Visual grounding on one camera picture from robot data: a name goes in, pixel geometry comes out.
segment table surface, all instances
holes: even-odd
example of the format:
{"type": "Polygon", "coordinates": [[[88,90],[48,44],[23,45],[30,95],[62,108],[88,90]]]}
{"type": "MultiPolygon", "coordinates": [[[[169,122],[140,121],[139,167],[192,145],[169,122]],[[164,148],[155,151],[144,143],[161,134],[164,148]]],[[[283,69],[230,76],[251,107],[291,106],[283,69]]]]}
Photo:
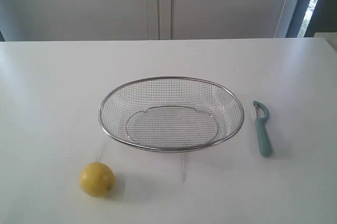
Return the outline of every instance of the table surface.
{"type": "Polygon", "coordinates": [[[0,43],[0,223],[337,223],[337,54],[322,38],[0,43]],[[191,76],[229,88],[233,138],[182,154],[133,149],[100,128],[119,85],[191,76]],[[252,101],[270,110],[259,154],[252,101]],[[117,177],[91,198],[78,174],[102,152],[117,177]]]}

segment vegetable peeler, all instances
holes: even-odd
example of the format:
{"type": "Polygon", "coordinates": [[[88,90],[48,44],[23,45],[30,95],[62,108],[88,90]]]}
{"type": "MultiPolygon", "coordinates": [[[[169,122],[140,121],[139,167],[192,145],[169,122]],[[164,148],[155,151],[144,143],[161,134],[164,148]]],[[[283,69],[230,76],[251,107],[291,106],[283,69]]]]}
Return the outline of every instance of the vegetable peeler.
{"type": "Polygon", "coordinates": [[[256,126],[256,133],[257,133],[257,141],[259,143],[260,154],[263,157],[270,157],[272,154],[272,146],[270,144],[267,131],[265,129],[265,124],[269,118],[269,111],[267,107],[263,104],[259,103],[258,101],[253,101],[253,105],[255,106],[256,112],[256,119],[255,119],[255,126],[256,126]],[[259,108],[262,109],[264,112],[264,117],[259,118],[259,108]]]}

